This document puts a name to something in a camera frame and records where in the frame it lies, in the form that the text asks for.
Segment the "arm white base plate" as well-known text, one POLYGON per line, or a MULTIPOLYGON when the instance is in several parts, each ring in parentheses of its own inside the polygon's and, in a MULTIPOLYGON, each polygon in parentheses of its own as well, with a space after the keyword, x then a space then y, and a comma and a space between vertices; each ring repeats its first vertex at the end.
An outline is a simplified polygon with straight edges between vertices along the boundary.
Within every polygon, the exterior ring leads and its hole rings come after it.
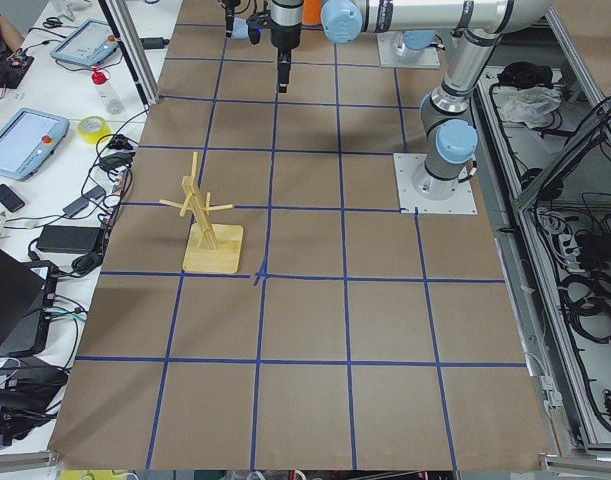
POLYGON ((434 30, 390 31, 377 35, 381 67, 438 69, 434 30))
POLYGON ((442 181, 425 169, 426 154, 393 155, 399 210, 409 214, 476 215, 471 183, 463 167, 457 179, 442 181))

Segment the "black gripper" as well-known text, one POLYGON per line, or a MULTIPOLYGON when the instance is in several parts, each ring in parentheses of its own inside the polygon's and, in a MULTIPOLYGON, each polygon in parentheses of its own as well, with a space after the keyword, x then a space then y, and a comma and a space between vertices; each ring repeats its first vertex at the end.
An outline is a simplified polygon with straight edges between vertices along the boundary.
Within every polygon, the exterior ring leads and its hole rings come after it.
POLYGON ((254 6, 247 19, 248 38, 252 45, 261 40, 263 29, 271 32, 270 39, 278 51, 277 91, 286 93, 290 82, 291 50, 300 44, 303 0, 264 1, 259 8, 254 6))
POLYGON ((240 0, 221 0, 221 5, 225 10, 225 34, 231 38, 234 29, 236 9, 240 6, 240 0))

